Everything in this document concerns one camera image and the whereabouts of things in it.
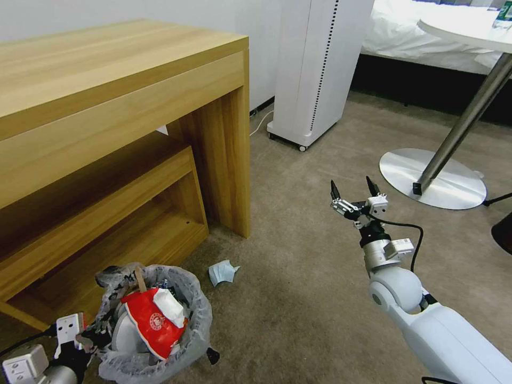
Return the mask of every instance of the white tabletop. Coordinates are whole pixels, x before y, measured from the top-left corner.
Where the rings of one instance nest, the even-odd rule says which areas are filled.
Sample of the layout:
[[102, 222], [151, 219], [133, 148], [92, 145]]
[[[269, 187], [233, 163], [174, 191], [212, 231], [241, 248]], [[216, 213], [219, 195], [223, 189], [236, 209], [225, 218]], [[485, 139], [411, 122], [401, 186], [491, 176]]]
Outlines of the white tabletop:
[[512, 53], [512, 29], [492, 28], [497, 11], [457, 17], [457, 8], [422, 17], [418, 27], [434, 36], [493, 51]]

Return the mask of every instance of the bottle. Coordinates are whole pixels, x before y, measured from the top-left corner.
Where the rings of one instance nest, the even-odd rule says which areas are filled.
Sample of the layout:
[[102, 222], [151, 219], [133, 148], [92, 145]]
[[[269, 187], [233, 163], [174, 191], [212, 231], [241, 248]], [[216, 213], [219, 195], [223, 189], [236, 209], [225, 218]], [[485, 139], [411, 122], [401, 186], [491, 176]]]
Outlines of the bottle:
[[505, 28], [508, 29], [512, 26], [512, 1], [505, 1], [503, 7], [501, 7], [498, 17], [492, 24], [493, 28]]

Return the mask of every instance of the trash bag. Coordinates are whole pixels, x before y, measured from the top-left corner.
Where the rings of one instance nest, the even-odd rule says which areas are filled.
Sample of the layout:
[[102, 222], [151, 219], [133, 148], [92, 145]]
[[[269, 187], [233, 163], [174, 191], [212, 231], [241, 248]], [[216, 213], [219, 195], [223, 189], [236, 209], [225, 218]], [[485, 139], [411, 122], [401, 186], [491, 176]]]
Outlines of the trash bag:
[[182, 268], [164, 265], [144, 267], [139, 263], [108, 267], [96, 274], [96, 282], [105, 288], [105, 293], [94, 323], [88, 329], [111, 334], [120, 299], [138, 287], [134, 274], [136, 266], [142, 268], [148, 287], [162, 284], [165, 280], [169, 287], [174, 287], [178, 300], [189, 306], [190, 321], [179, 340], [180, 350], [164, 361], [151, 353], [126, 355], [112, 350], [110, 345], [99, 349], [99, 376], [119, 384], [158, 384], [189, 366], [209, 349], [212, 307], [201, 291], [197, 277]]

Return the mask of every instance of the red snack bag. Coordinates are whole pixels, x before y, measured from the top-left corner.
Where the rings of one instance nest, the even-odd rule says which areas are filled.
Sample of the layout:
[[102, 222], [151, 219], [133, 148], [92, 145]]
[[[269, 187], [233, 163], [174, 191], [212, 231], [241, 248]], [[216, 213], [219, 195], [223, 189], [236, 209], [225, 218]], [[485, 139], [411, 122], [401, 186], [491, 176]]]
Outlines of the red snack bag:
[[167, 319], [153, 303], [153, 296], [157, 291], [158, 288], [153, 288], [142, 293], [134, 292], [123, 297], [121, 302], [125, 303], [128, 315], [149, 350], [165, 360], [184, 333], [188, 320], [185, 318], [183, 328], [178, 328]]

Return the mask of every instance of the beige carpet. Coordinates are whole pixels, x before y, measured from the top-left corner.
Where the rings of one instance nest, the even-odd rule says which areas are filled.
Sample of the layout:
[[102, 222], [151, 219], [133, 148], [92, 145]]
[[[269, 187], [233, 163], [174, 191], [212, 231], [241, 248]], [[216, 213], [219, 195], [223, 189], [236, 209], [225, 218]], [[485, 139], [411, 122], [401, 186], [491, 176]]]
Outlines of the beige carpet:
[[[253, 129], [267, 110], [251, 119]], [[211, 366], [204, 357], [171, 382], [420, 383], [428, 372], [367, 297], [358, 232], [329, 207], [331, 179], [348, 200], [361, 200], [365, 175], [388, 194], [389, 220], [424, 227], [416, 266], [424, 286], [512, 358], [512, 255], [490, 235], [512, 199], [440, 210], [393, 190], [378, 168], [396, 148], [435, 150], [455, 119], [351, 93], [341, 121], [305, 153], [269, 140], [264, 124], [251, 138], [251, 237], [211, 224], [183, 265], [212, 304], [211, 340], [221, 359]], [[489, 196], [512, 190], [510, 128], [479, 123], [454, 158], [485, 174]], [[413, 229], [387, 230], [417, 240]], [[223, 259], [242, 267], [232, 284], [213, 288], [206, 269]], [[2, 348], [32, 332], [6, 316], [0, 321]], [[94, 367], [87, 383], [101, 382]]]

